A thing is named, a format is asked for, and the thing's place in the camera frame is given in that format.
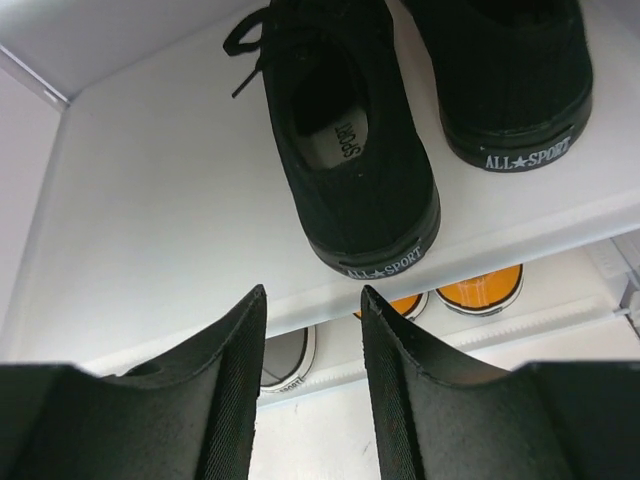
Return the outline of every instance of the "orange shoe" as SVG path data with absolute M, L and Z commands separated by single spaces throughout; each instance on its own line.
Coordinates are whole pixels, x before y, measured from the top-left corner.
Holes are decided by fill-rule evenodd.
M 522 265 L 487 273 L 436 289 L 451 310 L 481 317 L 501 312 L 522 290 Z
M 428 300 L 429 292 L 419 293 L 418 295 L 411 295 L 410 297 L 401 298 L 400 300 L 391 302 L 391 306 L 404 318 L 413 321 L 418 318 L 422 312 L 424 312 Z M 354 315 L 358 318 L 362 318 L 362 312 L 356 312 Z

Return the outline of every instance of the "rubber sole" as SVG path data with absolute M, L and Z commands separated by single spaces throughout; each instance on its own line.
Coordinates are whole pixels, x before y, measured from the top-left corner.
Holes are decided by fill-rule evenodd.
M 429 303 L 429 292 L 421 293 L 418 304 L 415 305 L 409 312 L 405 313 L 403 317 L 409 320 L 410 322 L 415 322 L 416 319 L 424 313 L 428 303 Z
M 489 172 L 518 173 L 562 158 L 582 134 L 591 115 L 591 88 L 574 105 L 530 131 L 479 133 L 455 124 L 440 110 L 447 142 L 462 160 Z
M 518 276 L 518 281 L 514 286 L 513 290 L 509 292 L 509 294 L 504 297 L 501 301 L 496 302 L 492 305 L 487 305 L 482 308 L 468 308 L 464 307 L 458 303 L 455 303 L 449 300 L 446 296 L 440 293 L 439 289 L 436 289 L 436 295 L 445 304 L 445 306 L 456 313 L 461 315 L 467 315 L 470 317 L 489 317 L 491 315 L 495 315 L 496 313 L 500 313 L 513 302 L 515 302 L 520 296 L 520 292 L 522 291 L 522 285 L 524 284 L 524 265 L 520 269 L 520 275 Z
M 305 329 L 304 346 L 302 356 L 296 368 L 291 374 L 277 383 L 269 385 L 260 385 L 260 390 L 265 393 L 282 393 L 293 390 L 302 385 L 304 379 L 311 370 L 313 361 L 316 357 L 316 327 L 312 325 Z
M 313 243 L 311 248 L 329 267 L 354 280 L 393 277 L 418 263 L 435 241 L 440 230 L 440 196 L 435 184 L 433 200 L 418 224 L 394 245 L 359 255 L 326 252 Z

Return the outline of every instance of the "black fabric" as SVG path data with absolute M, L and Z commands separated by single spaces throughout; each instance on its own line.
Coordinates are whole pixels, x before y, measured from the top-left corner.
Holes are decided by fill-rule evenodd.
M 477 132 L 544 125 L 590 91 L 577 0 L 404 0 L 429 50 L 440 108 Z
M 246 479 L 265 329 L 266 296 L 256 287 L 122 377 L 1 367 L 0 479 Z
M 636 364 L 511 373 L 425 332 L 371 287 L 362 310 L 383 480 L 638 478 Z
M 268 8 L 256 68 L 304 231 L 326 252 L 383 250 L 418 224 L 434 195 L 389 11 L 383 0 L 274 0 Z M 239 53 L 229 40 L 225 48 Z M 363 153 L 334 168 L 309 168 L 296 135 L 354 104 L 367 113 Z

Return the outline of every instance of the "heel label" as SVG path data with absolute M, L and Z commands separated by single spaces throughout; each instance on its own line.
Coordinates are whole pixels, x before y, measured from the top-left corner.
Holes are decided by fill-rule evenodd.
M 409 253 L 407 253 L 404 257 L 402 257 L 402 259 L 398 260 L 397 262 L 390 263 L 383 268 L 375 269 L 373 271 L 347 270 L 347 275 L 355 280 L 375 280 L 377 278 L 391 277 L 409 268 L 411 265 L 420 260 L 423 255 L 424 252 L 422 251 L 422 247 L 417 246 Z
M 488 155 L 486 170 L 504 171 L 504 170 L 530 170 L 538 167 L 543 163 L 548 163 L 561 157 L 569 150 L 571 146 L 571 135 L 565 137 L 561 141 L 544 150 L 536 152 L 524 153 L 522 155 Z

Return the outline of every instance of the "black canvas shoe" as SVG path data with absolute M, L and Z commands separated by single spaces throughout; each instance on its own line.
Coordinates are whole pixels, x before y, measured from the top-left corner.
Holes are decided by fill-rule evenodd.
M 245 35 L 262 25 L 260 40 Z M 382 0 L 274 0 L 224 44 L 260 49 L 273 133 L 302 227 L 327 265 L 396 275 L 433 243 L 440 203 Z
M 562 157 L 591 113 L 577 0 L 403 0 L 433 62 L 451 148 L 492 172 Z

